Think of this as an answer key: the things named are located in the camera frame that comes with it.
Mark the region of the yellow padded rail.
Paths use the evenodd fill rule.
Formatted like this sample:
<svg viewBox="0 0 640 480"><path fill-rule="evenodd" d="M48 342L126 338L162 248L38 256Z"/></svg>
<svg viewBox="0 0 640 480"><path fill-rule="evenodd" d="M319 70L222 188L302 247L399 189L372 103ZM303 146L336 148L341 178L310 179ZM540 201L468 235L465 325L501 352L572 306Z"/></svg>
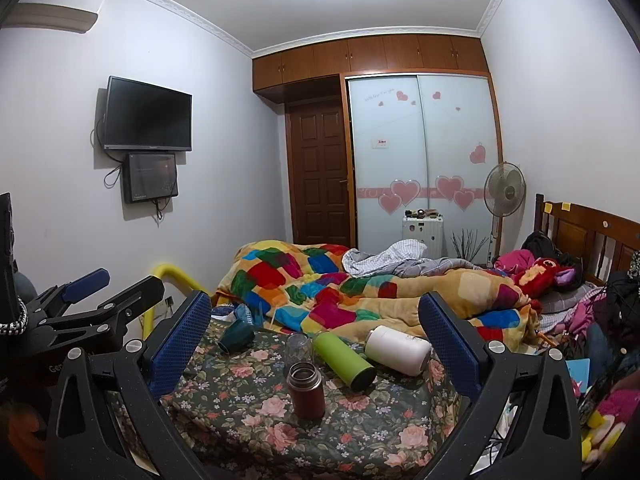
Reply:
<svg viewBox="0 0 640 480"><path fill-rule="evenodd" d="M205 292L207 296L211 297L212 292L204 285L199 283L195 278L192 278L186 271L174 266L170 263L160 263L154 266L151 274L156 278L159 278L164 285L168 287L168 292L176 292L179 298L186 298L190 292L198 290L199 292ZM154 304L140 316L140 326L142 329L142 338L146 339L152 332L156 322L156 310L165 309L168 310L166 304L164 304L165 298L162 298L159 302Z"/></svg>

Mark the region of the white air conditioner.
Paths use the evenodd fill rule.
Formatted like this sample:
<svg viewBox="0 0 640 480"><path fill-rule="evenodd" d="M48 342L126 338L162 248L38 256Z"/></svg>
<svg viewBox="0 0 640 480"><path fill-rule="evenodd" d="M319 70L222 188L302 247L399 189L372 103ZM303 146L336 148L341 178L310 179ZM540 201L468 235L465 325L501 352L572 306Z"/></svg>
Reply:
<svg viewBox="0 0 640 480"><path fill-rule="evenodd" d="M4 24L85 34L96 24L106 0L20 0Z"/></svg>

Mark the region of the white standing fan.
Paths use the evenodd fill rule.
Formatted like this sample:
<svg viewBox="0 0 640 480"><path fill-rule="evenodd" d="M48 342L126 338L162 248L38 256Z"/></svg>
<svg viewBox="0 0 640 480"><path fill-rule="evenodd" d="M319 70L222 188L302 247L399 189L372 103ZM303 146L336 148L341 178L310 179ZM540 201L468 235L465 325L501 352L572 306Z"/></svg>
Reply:
<svg viewBox="0 0 640 480"><path fill-rule="evenodd" d="M491 261L500 255L503 220L515 214L526 195L526 182L522 170L512 162L499 162L489 171L485 180L484 204L492 217Z"/></svg>

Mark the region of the small black wall monitor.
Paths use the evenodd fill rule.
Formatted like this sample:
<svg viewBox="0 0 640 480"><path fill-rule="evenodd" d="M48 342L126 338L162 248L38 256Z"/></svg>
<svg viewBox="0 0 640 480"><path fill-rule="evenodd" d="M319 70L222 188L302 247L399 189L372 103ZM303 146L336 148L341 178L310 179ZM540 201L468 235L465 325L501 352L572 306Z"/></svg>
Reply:
<svg viewBox="0 0 640 480"><path fill-rule="evenodd" d="M122 197L126 204L152 202L178 195L174 153L128 153L122 165Z"/></svg>

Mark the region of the dark teal faceted cup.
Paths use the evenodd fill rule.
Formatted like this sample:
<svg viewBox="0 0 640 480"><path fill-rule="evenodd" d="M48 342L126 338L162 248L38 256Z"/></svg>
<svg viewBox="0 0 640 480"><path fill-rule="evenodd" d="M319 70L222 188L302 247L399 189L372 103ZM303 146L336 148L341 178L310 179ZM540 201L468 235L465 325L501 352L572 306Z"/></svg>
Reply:
<svg viewBox="0 0 640 480"><path fill-rule="evenodd" d="M218 346L224 353L233 354L250 348L254 339L254 326L241 320L235 320L224 330L218 341Z"/></svg>

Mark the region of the grey white crumpled sheet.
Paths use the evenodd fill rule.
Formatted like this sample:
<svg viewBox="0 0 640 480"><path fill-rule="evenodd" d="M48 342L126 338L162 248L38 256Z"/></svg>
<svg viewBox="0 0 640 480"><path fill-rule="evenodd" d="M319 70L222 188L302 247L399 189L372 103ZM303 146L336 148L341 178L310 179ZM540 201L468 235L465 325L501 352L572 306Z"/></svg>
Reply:
<svg viewBox="0 0 640 480"><path fill-rule="evenodd" d="M378 254L352 248L342 257L344 271L353 278L393 275L398 278L444 275L450 270L480 270L480 266L460 258L428 258L420 240L398 240Z"/></svg>

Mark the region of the colourful patchwork blanket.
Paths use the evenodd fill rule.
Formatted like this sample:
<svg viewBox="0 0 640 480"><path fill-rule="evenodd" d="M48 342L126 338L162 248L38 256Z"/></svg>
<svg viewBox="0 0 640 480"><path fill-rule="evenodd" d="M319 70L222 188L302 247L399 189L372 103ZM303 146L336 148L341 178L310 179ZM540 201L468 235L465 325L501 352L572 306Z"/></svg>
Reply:
<svg viewBox="0 0 640 480"><path fill-rule="evenodd" d="M418 303L428 292L442 296L485 340L497 339L512 351L520 351L537 336L540 305L506 276L462 268L412 278L355 278L342 266L346 250L341 245L280 240L246 244L217 292L246 304L279 328L307 335L332 332L357 342L378 326L424 336Z"/></svg>

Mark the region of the brown wooden door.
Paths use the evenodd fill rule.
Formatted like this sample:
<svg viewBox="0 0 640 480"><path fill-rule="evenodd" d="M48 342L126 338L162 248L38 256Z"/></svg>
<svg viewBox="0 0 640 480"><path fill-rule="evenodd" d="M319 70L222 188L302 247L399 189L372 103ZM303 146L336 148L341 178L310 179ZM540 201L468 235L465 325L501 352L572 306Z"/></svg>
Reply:
<svg viewBox="0 0 640 480"><path fill-rule="evenodd" d="M349 246L352 227L341 101L289 105L286 154L294 242Z"/></svg>

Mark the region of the red steel thermos cup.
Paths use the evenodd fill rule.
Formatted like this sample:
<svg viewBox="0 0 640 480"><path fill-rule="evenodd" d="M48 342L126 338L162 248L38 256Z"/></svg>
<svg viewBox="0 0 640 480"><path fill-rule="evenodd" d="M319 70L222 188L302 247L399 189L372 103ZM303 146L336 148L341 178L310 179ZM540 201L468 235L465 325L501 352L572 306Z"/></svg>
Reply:
<svg viewBox="0 0 640 480"><path fill-rule="evenodd" d="M326 411L320 370L312 363L300 362L288 370L286 385L293 410L299 419L319 420Z"/></svg>

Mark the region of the red plush toy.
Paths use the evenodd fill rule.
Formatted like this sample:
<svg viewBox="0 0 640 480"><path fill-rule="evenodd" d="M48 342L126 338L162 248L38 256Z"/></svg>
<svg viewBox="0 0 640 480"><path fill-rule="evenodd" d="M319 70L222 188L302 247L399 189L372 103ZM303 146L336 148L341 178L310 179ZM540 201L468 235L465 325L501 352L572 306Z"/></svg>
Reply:
<svg viewBox="0 0 640 480"><path fill-rule="evenodd" d="M552 258L538 258L528 269L516 274L513 281L522 293L538 299L552 290L569 290L580 285L578 266L561 266Z"/></svg>

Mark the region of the black wall television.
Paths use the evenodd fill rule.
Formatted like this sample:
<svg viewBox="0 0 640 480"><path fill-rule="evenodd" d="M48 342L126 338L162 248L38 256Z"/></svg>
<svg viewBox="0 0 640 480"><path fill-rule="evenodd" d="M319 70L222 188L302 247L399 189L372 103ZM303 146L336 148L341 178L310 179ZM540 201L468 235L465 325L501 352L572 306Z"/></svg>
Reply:
<svg viewBox="0 0 640 480"><path fill-rule="evenodd" d="M111 76L101 143L107 151L190 152L192 107L189 93Z"/></svg>

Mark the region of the white small cabinet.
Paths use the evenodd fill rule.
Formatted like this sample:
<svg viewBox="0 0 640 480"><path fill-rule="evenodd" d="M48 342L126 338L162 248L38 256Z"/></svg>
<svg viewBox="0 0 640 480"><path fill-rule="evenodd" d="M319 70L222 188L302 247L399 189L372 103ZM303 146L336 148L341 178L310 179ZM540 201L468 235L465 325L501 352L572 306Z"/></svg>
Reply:
<svg viewBox="0 0 640 480"><path fill-rule="evenodd" d="M444 255L444 218L440 214L430 214L425 218L403 218L402 238L418 240L426 246L426 256L438 259Z"/></svg>

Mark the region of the yellow plush toy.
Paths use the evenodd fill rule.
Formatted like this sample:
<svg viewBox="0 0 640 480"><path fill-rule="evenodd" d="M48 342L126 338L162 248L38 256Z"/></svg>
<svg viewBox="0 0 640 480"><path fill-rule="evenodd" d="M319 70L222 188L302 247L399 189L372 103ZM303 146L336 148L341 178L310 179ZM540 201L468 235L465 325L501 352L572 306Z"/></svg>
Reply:
<svg viewBox="0 0 640 480"><path fill-rule="evenodd" d="M630 424L639 406L638 390L616 390L604 399L587 420L582 438L582 463L603 460Z"/></svg>

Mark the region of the floral green tablecloth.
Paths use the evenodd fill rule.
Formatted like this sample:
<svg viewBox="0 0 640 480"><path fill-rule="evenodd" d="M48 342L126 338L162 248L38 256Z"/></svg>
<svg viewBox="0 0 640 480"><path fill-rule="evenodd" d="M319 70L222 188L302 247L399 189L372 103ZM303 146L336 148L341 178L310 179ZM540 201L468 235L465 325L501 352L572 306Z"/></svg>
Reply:
<svg viewBox="0 0 640 480"><path fill-rule="evenodd" d="M222 350L214 321L163 396L196 457L235 479L412 479L454 430L460 396L439 359L418 377L370 370L352 391L309 347L258 330Z"/></svg>

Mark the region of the clear glass cup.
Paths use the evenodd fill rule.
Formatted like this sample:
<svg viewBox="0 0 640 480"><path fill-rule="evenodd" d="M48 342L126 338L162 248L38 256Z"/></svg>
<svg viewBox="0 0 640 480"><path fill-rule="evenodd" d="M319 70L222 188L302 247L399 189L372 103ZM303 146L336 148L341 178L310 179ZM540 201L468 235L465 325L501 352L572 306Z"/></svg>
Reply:
<svg viewBox="0 0 640 480"><path fill-rule="evenodd" d="M296 363L313 363L312 339L302 333L289 334L285 341L283 361L286 372Z"/></svg>

